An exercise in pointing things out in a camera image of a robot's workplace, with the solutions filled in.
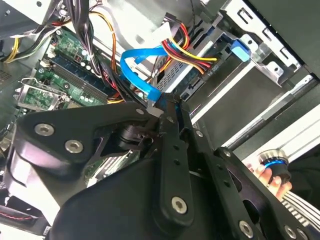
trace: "black metal bracket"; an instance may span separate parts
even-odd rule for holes
[[[13,150],[63,179],[79,176],[97,156],[140,149],[143,158],[155,162],[151,212],[166,237],[180,236],[197,220],[190,177],[196,172],[210,183],[213,212],[208,214],[218,216],[221,238],[290,239],[289,226],[302,240],[297,229],[306,229],[232,152],[210,149],[204,134],[193,129],[184,102],[163,94],[154,107],[163,114],[155,117],[135,103],[29,114],[17,123]],[[54,133],[37,134],[38,124],[52,126]],[[82,151],[67,151],[68,140],[81,143]]]

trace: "blue ring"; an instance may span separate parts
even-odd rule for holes
[[[265,166],[265,168],[267,168],[267,167],[270,167],[271,165],[274,165],[274,164],[286,164],[286,163],[282,160],[276,160],[276,161],[268,162],[264,166]]]

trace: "black wire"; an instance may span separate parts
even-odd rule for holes
[[[111,67],[107,65],[100,56],[98,57],[98,60],[100,62],[101,67],[107,73],[110,80],[113,82],[114,85],[116,85],[124,101],[136,102],[142,105],[144,108],[147,106],[147,103],[143,99],[141,99],[132,89],[130,89],[130,87],[124,82],[124,80],[120,79],[118,74],[115,71],[113,71]]]
[[[195,27],[196,27],[196,13],[195,13],[195,6],[194,6],[194,1],[190,0],[191,3],[191,9],[192,9],[192,30],[190,32],[190,38],[192,38],[195,34]]]
[[[90,7],[90,11],[92,11],[94,8],[103,5],[102,0],[95,0],[96,4]]]
[[[4,53],[2,52],[4,50],[5,41],[2,39],[0,40],[0,58],[4,56]]]
[[[89,19],[89,10],[90,5],[88,0],[75,0],[73,5],[73,0],[64,0],[64,3],[68,9],[70,19],[72,21],[75,33],[88,52],[88,55],[91,56],[90,62],[92,69],[96,75],[101,75],[101,69],[97,59],[94,57],[94,28]]]
[[[18,48],[20,47],[20,45],[21,45],[21,43],[22,43],[22,39],[23,39],[22,37],[18,39]],[[8,55],[5,56],[4,58],[2,58],[2,59],[0,60],[0,62],[3,63],[4,61],[6,61],[6,60],[9,58],[9,56],[10,56],[10,54],[8,54]]]
[[[21,58],[21,57],[24,57],[25,55],[28,55],[30,53],[32,53],[38,46],[39,44],[41,43],[41,41],[44,39],[45,35],[47,33],[49,33],[50,31],[52,31],[53,29],[55,29],[56,27],[47,27],[45,28],[38,36],[38,38],[36,39],[36,41],[26,50],[22,51],[22,52],[19,52],[15,55],[15,59],[17,58]]]

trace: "yellow wire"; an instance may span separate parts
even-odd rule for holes
[[[118,101],[109,101],[109,100],[108,100],[108,104],[118,104],[118,103],[121,103],[121,102],[123,102],[123,101],[124,101],[123,99],[118,100]]]
[[[7,60],[4,61],[4,63],[9,63],[12,59],[15,58],[17,51],[18,51],[18,47],[19,47],[19,38],[15,38],[14,39],[14,44],[13,44],[13,48],[12,48],[12,52],[10,53],[9,57],[7,58]]]
[[[165,52],[166,52],[171,58],[173,58],[174,60],[177,60],[178,62],[182,62],[182,63],[189,64],[189,65],[193,66],[194,68],[198,69],[201,74],[204,74],[204,73],[205,73],[199,66],[193,64],[192,62],[185,61],[184,59],[175,57],[175,56],[172,55],[170,52],[168,52],[165,47],[164,47],[163,49],[164,49]]]
[[[216,58],[216,57],[207,58],[207,57],[195,56],[195,55],[191,54],[190,52],[187,52],[186,50],[184,50],[183,48],[181,48],[181,47],[176,43],[176,41],[173,39],[173,37],[170,37],[169,39],[170,39],[170,41],[173,43],[173,45],[174,45],[177,49],[179,49],[181,52],[183,52],[184,54],[188,55],[189,57],[192,57],[192,58],[194,58],[194,59],[201,60],[201,61],[217,61],[217,58]]]
[[[112,24],[110,23],[110,21],[106,18],[105,15],[103,15],[100,12],[97,11],[92,11],[90,14],[92,15],[98,15],[99,17],[101,17],[105,23],[108,25],[111,34],[112,34],[112,58],[111,58],[111,67],[114,71],[117,71],[117,64],[116,64],[116,44],[117,44],[117,39],[116,39],[116,34],[115,34],[115,30],[112,27]]]
[[[161,69],[160,69],[160,71],[159,71],[159,73],[161,73],[163,70],[165,70],[168,66],[169,66],[169,64],[172,62],[172,59],[170,59]]]

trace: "green circuit board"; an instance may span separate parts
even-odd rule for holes
[[[49,92],[42,92],[38,89],[29,88],[23,103],[47,110],[53,99],[54,97]]]
[[[46,68],[40,69],[41,70],[38,70],[35,74],[35,78],[37,78],[38,81],[40,81],[42,84],[48,85],[54,89],[66,93],[74,102],[78,103],[81,106],[90,107],[103,105],[103,103],[99,100],[86,94],[80,88],[55,75],[53,72],[47,70]]]
[[[69,31],[63,28],[56,32],[57,43],[54,44],[55,52],[59,51],[76,63],[84,62],[89,65],[87,51],[84,50],[80,41]]]

